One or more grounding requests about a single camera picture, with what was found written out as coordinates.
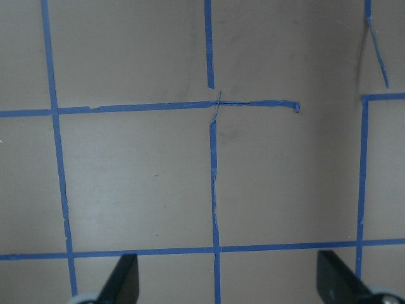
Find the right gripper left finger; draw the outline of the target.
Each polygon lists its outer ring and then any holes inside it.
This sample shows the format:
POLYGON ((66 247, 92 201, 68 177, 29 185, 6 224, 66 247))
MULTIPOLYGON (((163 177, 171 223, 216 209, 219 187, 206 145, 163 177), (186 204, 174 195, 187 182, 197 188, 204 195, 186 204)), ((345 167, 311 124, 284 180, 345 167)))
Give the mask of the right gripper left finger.
POLYGON ((122 255, 97 297, 98 303, 137 303, 139 268, 136 254, 122 255))

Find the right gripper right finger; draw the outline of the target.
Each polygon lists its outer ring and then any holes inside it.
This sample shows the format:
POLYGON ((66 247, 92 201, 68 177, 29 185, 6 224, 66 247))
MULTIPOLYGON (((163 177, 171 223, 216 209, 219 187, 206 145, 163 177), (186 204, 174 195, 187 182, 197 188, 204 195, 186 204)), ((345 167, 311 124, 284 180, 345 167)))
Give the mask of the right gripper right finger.
POLYGON ((332 250, 317 253, 316 290, 323 303, 373 303, 373 293, 332 250))

